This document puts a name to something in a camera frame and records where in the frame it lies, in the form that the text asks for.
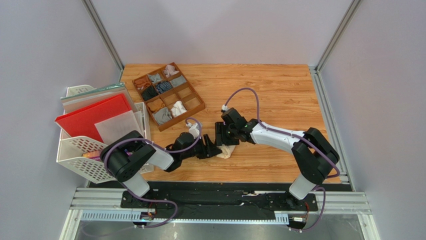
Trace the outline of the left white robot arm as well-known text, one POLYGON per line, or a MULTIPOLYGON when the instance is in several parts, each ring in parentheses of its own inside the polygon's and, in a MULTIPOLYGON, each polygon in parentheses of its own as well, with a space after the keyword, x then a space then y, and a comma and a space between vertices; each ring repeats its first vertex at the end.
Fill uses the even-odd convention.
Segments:
POLYGON ((209 138, 182 132, 174 143, 165 148, 143 138, 133 130, 108 145, 100 153, 106 172, 121 183, 134 196, 143 197, 150 190, 140 173, 145 164, 151 164, 165 172, 173 172, 183 160, 196 157, 207 159, 222 153, 209 138))

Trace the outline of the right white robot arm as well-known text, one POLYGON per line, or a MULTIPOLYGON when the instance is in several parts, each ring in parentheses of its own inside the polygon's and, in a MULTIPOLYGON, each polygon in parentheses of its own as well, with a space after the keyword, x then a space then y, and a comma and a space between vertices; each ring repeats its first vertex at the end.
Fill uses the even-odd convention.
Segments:
POLYGON ((306 131, 278 128, 259 119, 246 120, 234 108, 223 111, 221 118, 215 123, 217 146, 236 146, 246 142, 293 155, 300 174, 289 187, 289 193, 298 200, 303 200, 328 179, 340 160, 334 147, 314 127, 306 131))

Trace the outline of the beige boxer shorts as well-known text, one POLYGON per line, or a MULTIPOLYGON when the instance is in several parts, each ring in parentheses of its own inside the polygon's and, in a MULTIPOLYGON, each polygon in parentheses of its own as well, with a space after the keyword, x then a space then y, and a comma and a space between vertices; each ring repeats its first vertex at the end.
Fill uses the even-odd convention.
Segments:
POLYGON ((216 157, 221 158, 221 159, 229 159, 231 157, 233 151, 235 150, 236 146, 235 145, 221 145, 221 146, 218 146, 218 148, 221 150, 221 153, 217 154, 216 157))

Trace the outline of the white underwear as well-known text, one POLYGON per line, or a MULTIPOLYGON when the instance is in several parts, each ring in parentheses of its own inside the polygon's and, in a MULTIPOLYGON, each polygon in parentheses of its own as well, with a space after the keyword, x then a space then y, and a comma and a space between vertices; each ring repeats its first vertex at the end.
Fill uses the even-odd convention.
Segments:
POLYGON ((187 112, 182 101, 178 100, 173 104, 173 107, 170 109, 171 115, 176 118, 187 112))

